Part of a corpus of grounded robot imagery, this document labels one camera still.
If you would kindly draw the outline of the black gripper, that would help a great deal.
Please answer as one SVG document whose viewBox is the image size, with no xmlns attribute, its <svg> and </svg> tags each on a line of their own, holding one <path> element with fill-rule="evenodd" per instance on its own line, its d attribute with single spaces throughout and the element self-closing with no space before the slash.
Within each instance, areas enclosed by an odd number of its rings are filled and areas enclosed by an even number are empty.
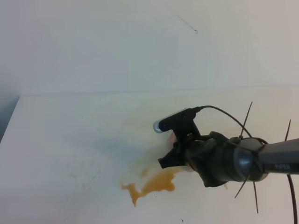
<svg viewBox="0 0 299 224">
<path fill-rule="evenodd" d="M 205 187 L 218 187 L 236 180 L 236 146 L 230 139 L 216 132 L 199 138 L 173 132 L 172 137 L 172 150 L 158 159 L 162 169 L 189 166 L 199 174 Z"/>
</svg>

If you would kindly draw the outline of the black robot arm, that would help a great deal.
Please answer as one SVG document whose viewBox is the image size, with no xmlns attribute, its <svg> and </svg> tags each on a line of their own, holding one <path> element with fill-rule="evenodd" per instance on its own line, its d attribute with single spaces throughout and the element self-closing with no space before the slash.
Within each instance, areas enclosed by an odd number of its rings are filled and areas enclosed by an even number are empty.
<svg viewBox="0 0 299 224">
<path fill-rule="evenodd" d="M 158 159 L 161 168 L 190 166 L 205 187 L 227 182 L 258 182 L 269 173 L 298 174 L 299 140 L 264 144 L 259 138 L 227 138 L 211 132 L 198 140 L 188 136 Z"/>
</svg>

